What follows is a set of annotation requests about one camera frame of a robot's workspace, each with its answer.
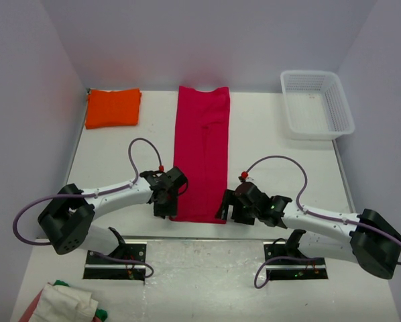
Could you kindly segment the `magenta t shirt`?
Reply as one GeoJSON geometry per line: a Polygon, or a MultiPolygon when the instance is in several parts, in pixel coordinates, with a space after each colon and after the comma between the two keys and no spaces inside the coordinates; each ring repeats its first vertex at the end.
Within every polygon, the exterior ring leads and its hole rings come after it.
{"type": "Polygon", "coordinates": [[[174,165],[188,179],[178,197],[180,222],[224,224],[216,218],[228,184],[230,94],[227,87],[202,92],[179,87],[174,165]]]}

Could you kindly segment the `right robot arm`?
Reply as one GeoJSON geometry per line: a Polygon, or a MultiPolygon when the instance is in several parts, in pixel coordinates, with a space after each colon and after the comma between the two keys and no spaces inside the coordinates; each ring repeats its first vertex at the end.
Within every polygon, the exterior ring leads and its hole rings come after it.
{"type": "Polygon", "coordinates": [[[292,230],[285,255],[294,264],[306,258],[334,258],[357,263],[371,275],[389,280],[401,253],[401,235],[371,209],[360,214],[300,209],[291,198],[269,197],[252,182],[226,190],[215,217],[292,230]]]}

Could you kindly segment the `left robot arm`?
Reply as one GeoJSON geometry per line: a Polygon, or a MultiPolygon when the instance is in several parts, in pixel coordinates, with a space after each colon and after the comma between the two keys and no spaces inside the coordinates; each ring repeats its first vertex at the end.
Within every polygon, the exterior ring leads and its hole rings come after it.
{"type": "Polygon", "coordinates": [[[156,217],[175,217],[179,190],[187,187],[188,179],[177,167],[143,171],[132,180],[96,189],[68,184],[40,213],[38,223],[57,254],[81,248],[116,264],[125,257],[123,238],[115,228],[98,227],[93,221],[143,204],[152,204],[156,217]]]}

